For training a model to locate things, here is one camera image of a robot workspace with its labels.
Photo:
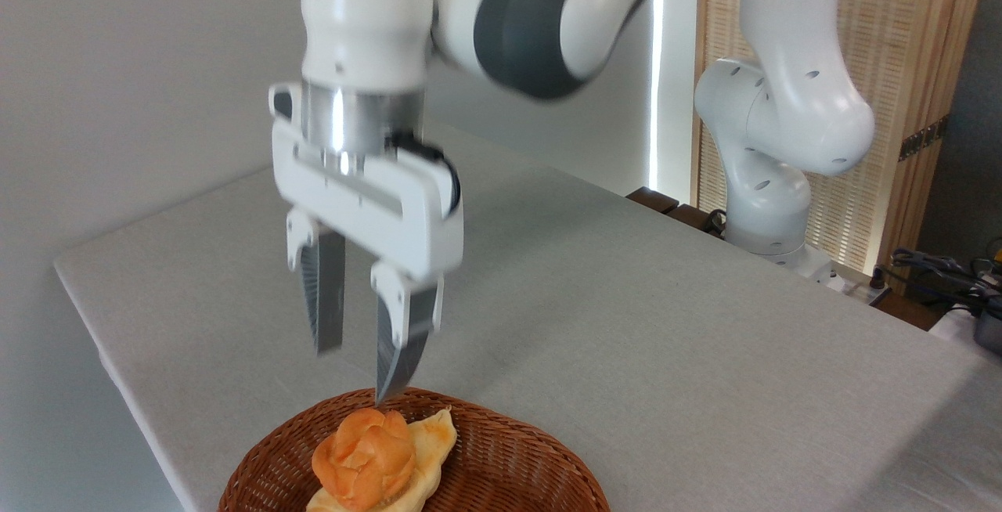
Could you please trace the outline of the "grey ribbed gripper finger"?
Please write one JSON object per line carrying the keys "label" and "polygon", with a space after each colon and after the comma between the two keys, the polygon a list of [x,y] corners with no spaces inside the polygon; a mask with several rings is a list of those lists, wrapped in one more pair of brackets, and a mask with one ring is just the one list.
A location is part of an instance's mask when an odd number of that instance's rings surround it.
{"label": "grey ribbed gripper finger", "polygon": [[371,268],[371,284],[378,298],[373,400],[382,405],[409,386],[428,338],[441,329],[444,276],[414,280],[379,261]]}
{"label": "grey ribbed gripper finger", "polygon": [[301,278],[305,312],[318,356],[343,340],[346,238],[301,209],[287,213],[287,265]]}

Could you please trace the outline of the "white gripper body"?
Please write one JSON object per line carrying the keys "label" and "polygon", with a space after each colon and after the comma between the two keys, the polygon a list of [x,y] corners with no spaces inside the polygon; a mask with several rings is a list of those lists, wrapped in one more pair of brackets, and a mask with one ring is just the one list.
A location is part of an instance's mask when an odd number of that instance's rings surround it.
{"label": "white gripper body", "polygon": [[415,280],[460,265],[464,215],[442,160],[399,147],[353,156],[308,143],[301,89],[269,89],[273,178],[280,197]]}

